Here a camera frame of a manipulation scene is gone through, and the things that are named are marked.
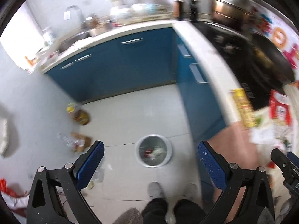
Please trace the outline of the red white food bag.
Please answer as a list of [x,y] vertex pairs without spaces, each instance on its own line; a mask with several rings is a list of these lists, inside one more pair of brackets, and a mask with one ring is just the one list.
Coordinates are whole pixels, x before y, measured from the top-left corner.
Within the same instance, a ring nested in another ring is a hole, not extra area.
[[279,122],[282,122],[287,126],[290,126],[292,123],[289,110],[289,98],[276,90],[271,90],[270,118],[277,119]]

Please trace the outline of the yellow snack wrapper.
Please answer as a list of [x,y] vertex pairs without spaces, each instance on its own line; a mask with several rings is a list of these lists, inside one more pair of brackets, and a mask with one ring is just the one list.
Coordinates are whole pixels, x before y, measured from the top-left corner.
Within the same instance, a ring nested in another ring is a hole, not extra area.
[[237,88],[231,90],[232,98],[236,104],[237,110],[241,116],[243,125],[246,128],[252,128],[257,126],[256,118],[254,116],[254,111],[245,90],[243,88]]

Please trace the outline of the white round trash bin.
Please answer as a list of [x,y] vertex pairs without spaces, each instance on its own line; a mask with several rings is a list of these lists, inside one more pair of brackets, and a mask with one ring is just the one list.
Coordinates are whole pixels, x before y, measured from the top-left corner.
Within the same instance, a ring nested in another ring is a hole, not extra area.
[[158,168],[166,165],[173,153],[170,141],[161,135],[147,135],[135,146],[137,162],[147,168]]

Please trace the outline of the blue kitchen cabinets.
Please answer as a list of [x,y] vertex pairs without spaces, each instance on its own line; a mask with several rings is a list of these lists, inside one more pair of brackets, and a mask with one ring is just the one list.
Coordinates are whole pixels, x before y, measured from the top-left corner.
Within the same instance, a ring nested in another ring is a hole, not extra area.
[[47,75],[81,103],[175,83],[196,142],[226,127],[207,73],[170,27],[91,46],[58,63]]

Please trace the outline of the brown cardboard box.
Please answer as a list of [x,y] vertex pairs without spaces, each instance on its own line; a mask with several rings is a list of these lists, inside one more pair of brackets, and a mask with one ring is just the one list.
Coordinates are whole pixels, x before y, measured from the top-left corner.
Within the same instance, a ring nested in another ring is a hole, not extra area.
[[92,138],[80,133],[71,132],[70,136],[73,138],[73,151],[83,152],[91,146]]

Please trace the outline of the right grey slipper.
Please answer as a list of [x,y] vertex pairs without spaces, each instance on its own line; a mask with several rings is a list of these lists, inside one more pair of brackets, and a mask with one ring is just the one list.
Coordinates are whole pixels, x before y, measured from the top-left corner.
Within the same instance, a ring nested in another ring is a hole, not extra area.
[[197,198],[197,194],[198,187],[193,183],[189,183],[182,194],[182,199],[194,201]]

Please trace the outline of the grey slipper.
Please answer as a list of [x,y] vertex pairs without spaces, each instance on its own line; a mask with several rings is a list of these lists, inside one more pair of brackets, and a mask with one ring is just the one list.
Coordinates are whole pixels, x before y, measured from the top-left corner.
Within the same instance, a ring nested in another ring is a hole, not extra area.
[[161,185],[156,181],[149,183],[147,187],[147,193],[152,200],[157,198],[165,198]]
[[197,198],[197,194],[198,187],[193,183],[189,183],[182,194],[182,199],[194,201]]

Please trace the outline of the clear plastic bag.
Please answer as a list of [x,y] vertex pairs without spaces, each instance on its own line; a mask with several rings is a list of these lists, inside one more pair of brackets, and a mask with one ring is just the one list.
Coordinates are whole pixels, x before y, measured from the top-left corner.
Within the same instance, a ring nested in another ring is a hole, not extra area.
[[57,134],[57,138],[62,140],[68,147],[75,148],[76,146],[80,145],[80,140],[75,139],[73,136],[67,136],[62,133]]

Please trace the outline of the pink cloth mat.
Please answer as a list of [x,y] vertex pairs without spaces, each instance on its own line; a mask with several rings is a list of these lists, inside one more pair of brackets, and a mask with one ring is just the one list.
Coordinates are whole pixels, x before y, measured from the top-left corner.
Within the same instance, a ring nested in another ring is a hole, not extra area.
[[250,131],[240,121],[232,123],[207,142],[228,163],[250,170],[260,166],[256,145],[250,141]]

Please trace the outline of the black trouser legs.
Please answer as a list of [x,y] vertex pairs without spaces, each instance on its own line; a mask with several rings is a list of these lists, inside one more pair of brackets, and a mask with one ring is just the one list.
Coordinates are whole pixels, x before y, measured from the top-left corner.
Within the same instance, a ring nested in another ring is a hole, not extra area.
[[[141,212],[143,223],[167,223],[168,203],[163,198],[151,200]],[[173,208],[176,223],[200,223],[206,216],[203,209],[193,201],[179,200]]]

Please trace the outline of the cooking oil bottle yellow cap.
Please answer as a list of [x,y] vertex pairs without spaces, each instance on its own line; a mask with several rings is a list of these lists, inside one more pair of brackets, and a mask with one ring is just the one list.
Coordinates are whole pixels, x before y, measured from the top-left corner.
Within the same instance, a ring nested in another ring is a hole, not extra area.
[[74,103],[68,104],[66,112],[79,125],[87,125],[90,122],[89,114]]

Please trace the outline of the left grey slipper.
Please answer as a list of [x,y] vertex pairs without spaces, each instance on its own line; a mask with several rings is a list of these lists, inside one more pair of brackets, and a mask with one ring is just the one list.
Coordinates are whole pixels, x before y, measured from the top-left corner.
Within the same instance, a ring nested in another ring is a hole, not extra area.
[[147,187],[147,193],[152,200],[157,198],[165,198],[161,185],[156,181],[149,183]]

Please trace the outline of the red white sack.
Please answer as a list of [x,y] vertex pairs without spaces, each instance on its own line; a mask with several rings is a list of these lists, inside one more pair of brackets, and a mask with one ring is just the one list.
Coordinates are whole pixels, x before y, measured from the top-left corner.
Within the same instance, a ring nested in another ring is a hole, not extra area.
[[25,192],[22,195],[18,195],[12,188],[7,186],[7,182],[4,178],[1,178],[0,186],[1,196],[3,197],[8,208],[15,214],[26,218],[29,193]]

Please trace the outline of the black wok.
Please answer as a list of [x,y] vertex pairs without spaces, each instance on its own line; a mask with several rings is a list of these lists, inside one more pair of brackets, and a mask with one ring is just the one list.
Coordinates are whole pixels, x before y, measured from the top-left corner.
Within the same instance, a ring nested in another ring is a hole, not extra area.
[[295,82],[295,74],[286,55],[274,43],[257,32],[251,33],[251,43],[256,55],[265,61],[265,67],[270,69],[279,81],[283,84]]

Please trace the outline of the black gas stove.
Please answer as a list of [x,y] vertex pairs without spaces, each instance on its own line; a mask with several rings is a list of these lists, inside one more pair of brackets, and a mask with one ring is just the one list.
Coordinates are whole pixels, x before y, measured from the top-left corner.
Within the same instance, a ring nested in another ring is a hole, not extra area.
[[196,27],[235,74],[254,110],[270,105],[272,90],[285,94],[283,84],[263,66],[249,39],[237,31],[212,22],[200,21]]

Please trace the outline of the chrome sink faucet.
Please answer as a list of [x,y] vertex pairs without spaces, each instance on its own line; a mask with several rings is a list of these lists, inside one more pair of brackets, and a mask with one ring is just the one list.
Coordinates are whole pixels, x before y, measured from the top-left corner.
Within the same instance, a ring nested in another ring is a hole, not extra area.
[[82,10],[77,5],[71,5],[71,6],[68,6],[66,8],[66,10],[63,13],[64,20],[66,21],[66,20],[69,20],[71,18],[71,11],[72,10],[74,10],[75,14],[79,18],[81,29],[86,29],[87,28],[86,19],[83,15]]

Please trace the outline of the steel pot with lid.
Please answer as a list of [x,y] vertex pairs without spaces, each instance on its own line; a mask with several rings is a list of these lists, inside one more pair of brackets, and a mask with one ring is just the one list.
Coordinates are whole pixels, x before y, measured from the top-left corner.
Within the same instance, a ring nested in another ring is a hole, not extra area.
[[225,26],[242,26],[251,16],[249,0],[211,0],[211,18]]

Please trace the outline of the dark soy sauce bottle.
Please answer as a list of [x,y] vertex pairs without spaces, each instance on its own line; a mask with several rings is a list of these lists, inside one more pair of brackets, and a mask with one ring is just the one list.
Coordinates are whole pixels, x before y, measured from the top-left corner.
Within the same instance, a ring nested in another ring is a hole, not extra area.
[[184,0],[174,0],[173,17],[179,21],[184,19]]

